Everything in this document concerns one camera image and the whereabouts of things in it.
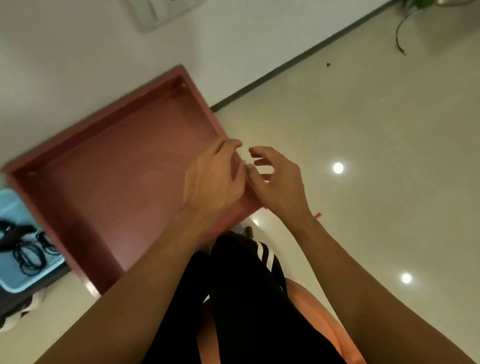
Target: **left hand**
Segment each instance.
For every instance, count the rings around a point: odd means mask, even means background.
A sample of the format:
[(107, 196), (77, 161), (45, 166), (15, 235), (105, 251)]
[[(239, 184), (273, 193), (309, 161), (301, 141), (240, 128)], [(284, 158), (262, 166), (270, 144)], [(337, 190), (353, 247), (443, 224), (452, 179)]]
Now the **left hand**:
[(244, 161), (240, 163), (235, 178), (231, 177), (232, 155), (240, 146), (242, 142), (238, 139), (218, 138), (187, 170), (183, 208), (201, 216), (209, 228), (245, 191)]

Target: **blue basket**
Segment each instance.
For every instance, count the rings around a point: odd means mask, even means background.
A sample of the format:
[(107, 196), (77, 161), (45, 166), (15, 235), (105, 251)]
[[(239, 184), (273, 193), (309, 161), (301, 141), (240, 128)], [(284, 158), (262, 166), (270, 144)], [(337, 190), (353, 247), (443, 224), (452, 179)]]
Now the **blue basket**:
[[(10, 188), (0, 190), (0, 218), (10, 220), (15, 224), (34, 225), (37, 229), (40, 229), (20, 197)], [(35, 234), (26, 235), (24, 239), (35, 241)], [(47, 259), (47, 266), (37, 275), (29, 277), (22, 273), (11, 252), (0, 253), (0, 286), (10, 293), (21, 292), (65, 261), (61, 255), (45, 254), (45, 258)], [(36, 261), (37, 257), (33, 255), (31, 259)]]

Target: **black baseboard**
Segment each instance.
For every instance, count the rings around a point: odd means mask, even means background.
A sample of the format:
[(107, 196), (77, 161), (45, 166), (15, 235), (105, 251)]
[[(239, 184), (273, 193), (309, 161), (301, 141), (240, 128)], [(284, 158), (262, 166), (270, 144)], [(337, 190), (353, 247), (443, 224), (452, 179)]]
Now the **black baseboard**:
[(304, 59), (306, 59), (307, 57), (310, 57), (312, 54), (318, 52), (319, 50), (321, 50), (322, 48), (325, 48), (326, 46), (328, 46), (329, 44), (335, 42), (337, 39), (339, 39), (340, 37), (344, 36), (345, 34), (348, 34), (349, 32), (351, 32), (352, 30), (358, 28), (360, 25), (362, 25), (363, 23), (365, 23), (367, 20), (370, 20), (371, 18), (373, 18), (374, 16), (378, 15), (379, 13), (383, 12), (385, 9), (388, 9), (389, 7), (391, 7), (392, 5), (394, 5), (395, 3), (397, 3), (398, 0), (390, 0), (388, 3), (382, 5), (381, 7), (379, 7), (378, 9), (375, 9), (374, 11), (372, 11), (371, 13), (367, 14), (366, 16), (364, 16), (363, 18), (357, 20), (356, 22), (352, 23), (351, 25), (347, 26), (346, 28), (340, 30), (338, 33), (335, 33), (333, 34), (331, 37), (325, 39), (323, 42), (320, 42), (319, 44), (317, 44), (316, 46), (313, 46), (312, 48), (306, 50), (305, 52), (303, 52), (302, 54), (296, 56), (295, 58), (289, 60), (288, 62), (285, 62), (284, 64), (282, 64), (281, 66), (275, 68), (273, 71), (267, 73), (265, 76), (263, 77), (260, 77), (258, 80), (256, 81), (253, 81), (251, 84), (249, 85), (246, 85), (244, 88), (242, 88), (241, 90), (237, 91), (236, 93), (234, 93), (233, 95), (223, 99), (222, 101), (220, 102), (217, 102), (215, 105), (213, 105), (211, 107), (212, 111), (213, 112), (217, 112), (219, 111), (220, 109), (224, 108), (225, 106), (227, 106), (228, 104), (232, 103), (233, 101), (235, 101), (236, 99), (242, 97), (243, 95), (249, 93), (250, 91), (254, 90), (255, 88), (257, 88), (258, 86), (264, 84), (265, 82), (267, 82), (268, 80), (274, 78), (275, 76), (277, 76), (278, 74), (286, 71), (287, 69), (289, 69), (290, 67), (296, 65), (297, 63), (303, 61)]

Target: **hand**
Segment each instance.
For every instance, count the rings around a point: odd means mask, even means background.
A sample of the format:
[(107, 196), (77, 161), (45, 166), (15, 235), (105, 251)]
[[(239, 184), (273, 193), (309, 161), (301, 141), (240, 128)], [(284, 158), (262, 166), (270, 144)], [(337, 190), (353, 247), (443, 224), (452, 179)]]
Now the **hand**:
[(312, 218), (298, 165), (269, 146), (249, 149), (256, 166), (273, 166), (273, 174), (260, 174), (253, 164), (247, 166), (250, 184), (263, 205), (290, 227)]
[(231, 159), (242, 146), (238, 139), (218, 138), (189, 166), (185, 176), (184, 206), (209, 229), (220, 214), (242, 197), (245, 191), (246, 167), (242, 161), (236, 176), (231, 176)]

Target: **white stripe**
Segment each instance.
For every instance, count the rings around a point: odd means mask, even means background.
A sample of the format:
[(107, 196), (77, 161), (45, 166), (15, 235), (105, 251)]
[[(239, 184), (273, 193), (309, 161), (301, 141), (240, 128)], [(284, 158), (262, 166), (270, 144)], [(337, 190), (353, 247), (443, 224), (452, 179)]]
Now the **white stripe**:
[(260, 258), (260, 261), (262, 260), (262, 256), (264, 255), (264, 246), (262, 245), (262, 243), (260, 242), (256, 242), (257, 245), (258, 245), (258, 249), (257, 249), (257, 255), (258, 257)]
[(272, 249), (268, 248), (267, 268), (270, 272), (273, 267), (273, 258), (275, 258), (275, 254), (273, 254)]

